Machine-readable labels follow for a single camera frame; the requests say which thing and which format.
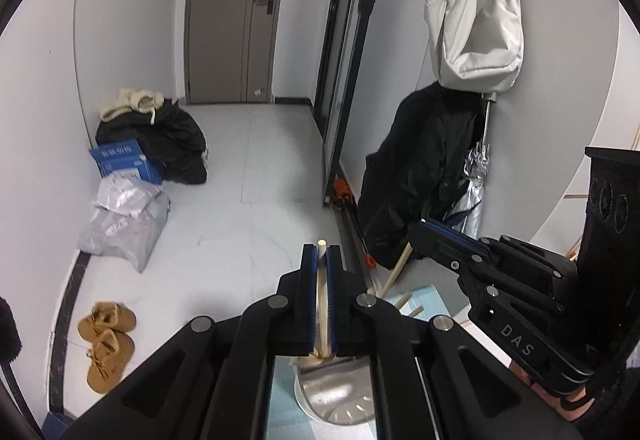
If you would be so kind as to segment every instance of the wooden handle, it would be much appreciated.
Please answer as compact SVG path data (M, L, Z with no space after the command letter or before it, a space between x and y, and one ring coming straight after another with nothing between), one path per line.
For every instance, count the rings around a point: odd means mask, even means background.
M319 357L326 359L330 355L329 351L329 313L328 313L328 293L326 288L326 241L318 242L318 318L320 328Z
M402 296L400 297L400 299L398 299L398 301L396 301L396 304L394 305L398 310L402 309L402 307L404 305L406 305L406 302L409 301L409 299L411 299L411 296L413 295L412 292L405 292L404 294L402 294Z
M424 311L424 306L420 305L413 312L409 314L409 317L416 317Z
M402 269L404 269L404 266L406 264L406 260L409 259L409 256L411 255L411 253L413 251L414 250L412 249L412 247L411 247L411 245L409 243L407 243L404 246L404 250L402 251L402 254L400 254L400 257L398 258L398 261L396 261L396 266L391 271L391 275L389 276L389 279L386 280L385 285L383 286L382 290L378 294L378 297L380 299L384 299L385 298L386 293L389 291L389 289L391 288L393 283L396 282L396 279L398 278L398 276L400 276L400 273L402 272Z

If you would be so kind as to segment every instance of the camera lens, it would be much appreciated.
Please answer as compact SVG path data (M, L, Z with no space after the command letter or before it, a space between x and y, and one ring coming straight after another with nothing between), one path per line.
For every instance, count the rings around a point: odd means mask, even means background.
M594 204L598 199L598 181L594 178L589 186L589 201Z
M620 195L616 201L616 213L613 221L613 226L616 229L616 232L622 232L625 229L627 215L628 205L626 202L626 196Z
M613 205L613 187L609 182L604 182L604 187L600 193L600 214L606 220L611 214Z

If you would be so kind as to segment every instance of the glass door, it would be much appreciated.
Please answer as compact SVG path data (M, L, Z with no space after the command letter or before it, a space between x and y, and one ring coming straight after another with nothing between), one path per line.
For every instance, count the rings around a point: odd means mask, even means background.
M328 205L334 189L369 17L375 2L376 0L332 2L334 10L330 11L328 19L314 112L323 139L325 205Z

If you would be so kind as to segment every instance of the orange object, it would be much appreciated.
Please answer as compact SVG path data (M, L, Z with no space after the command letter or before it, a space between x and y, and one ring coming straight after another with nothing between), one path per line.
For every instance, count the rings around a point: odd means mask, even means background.
M368 252L364 255L364 261L367 263L367 266L369 268L375 268L376 267L376 260L374 260L373 256L370 255Z
M334 181L334 194L332 196L332 203L341 211L346 203L352 203L355 205L355 196L347 184L344 178L337 178Z

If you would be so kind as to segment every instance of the door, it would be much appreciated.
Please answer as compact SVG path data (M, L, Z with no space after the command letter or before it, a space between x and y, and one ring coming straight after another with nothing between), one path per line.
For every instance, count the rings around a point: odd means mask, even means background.
M279 0L190 0L188 101L266 102Z
M316 92L316 122L322 133L322 174L324 180L324 204L327 205L334 190L338 173L340 152L347 130L351 102L355 91L362 50L367 36L369 17L376 0L348 0L343 28L340 34L326 36L322 60L326 62L324 84ZM335 60L337 66L331 70Z
M334 98L351 3L352 0L331 0L329 7L314 102L314 118L322 136L326 133L329 110Z

